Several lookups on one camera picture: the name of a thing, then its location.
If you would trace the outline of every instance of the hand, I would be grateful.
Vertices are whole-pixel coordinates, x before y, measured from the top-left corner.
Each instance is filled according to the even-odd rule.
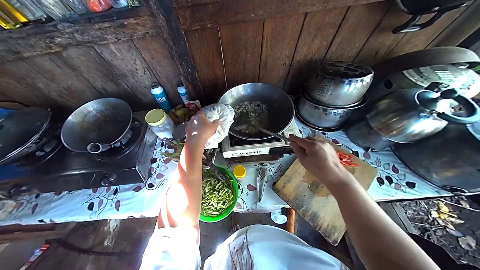
[[[205,147],[207,140],[216,132],[220,120],[210,122],[207,116],[199,110],[196,115],[188,121],[185,132],[187,141],[202,144]]]
[[[302,166],[327,187],[351,181],[353,176],[340,163],[335,149],[327,142],[312,137],[290,136],[290,143]]]

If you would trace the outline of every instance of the table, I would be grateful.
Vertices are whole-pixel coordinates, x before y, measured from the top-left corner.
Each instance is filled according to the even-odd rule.
[[[295,121],[304,137],[318,133],[297,119]],[[376,201],[453,195],[417,176],[389,149],[369,153],[350,142],[343,132],[323,135],[378,168],[377,178],[368,189]],[[173,148],[169,139],[158,139],[150,168],[152,176],[143,184],[25,195],[14,200],[0,201],[0,226],[158,216],[169,179],[177,167],[174,161],[165,158],[162,153],[172,152]],[[295,155],[286,155],[276,163],[245,165],[247,176],[239,181],[240,196],[234,211],[271,212],[288,207],[273,192],[272,186],[294,160]],[[233,164],[221,155],[217,156],[215,164],[233,171]],[[262,201],[258,202],[257,177],[260,168],[265,169],[267,183]]]

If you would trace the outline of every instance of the wooden shelf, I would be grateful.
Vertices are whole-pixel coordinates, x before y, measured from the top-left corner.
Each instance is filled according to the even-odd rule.
[[[68,21],[32,24],[0,32],[0,62],[84,46],[158,34],[145,7],[74,15]]]

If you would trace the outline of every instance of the green bowl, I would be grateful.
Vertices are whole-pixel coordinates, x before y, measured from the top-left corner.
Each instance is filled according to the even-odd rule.
[[[218,167],[218,169],[221,170],[224,174],[228,174],[230,178],[233,179],[232,189],[233,189],[233,196],[235,197],[235,199],[233,200],[232,204],[227,209],[225,209],[225,211],[223,211],[217,216],[207,217],[200,214],[200,221],[203,221],[203,222],[217,222],[226,218],[233,211],[233,208],[235,207],[235,204],[237,203],[237,200],[239,198],[239,185],[237,184],[237,179],[227,169],[222,167]]]

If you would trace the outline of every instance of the portable gas stove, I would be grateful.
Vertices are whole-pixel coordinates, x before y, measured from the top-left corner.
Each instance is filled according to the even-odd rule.
[[[50,138],[47,149],[0,167],[0,195],[45,193],[143,183],[157,136],[144,121],[146,111],[132,115],[131,138],[121,147],[99,154],[73,152]]]
[[[301,137],[295,121],[292,121],[282,135],[285,137],[290,135]],[[233,163],[268,161],[279,159],[284,154],[291,153],[293,152],[287,142],[276,137],[263,140],[246,140],[229,134],[222,141],[222,155],[226,159],[232,159]]]

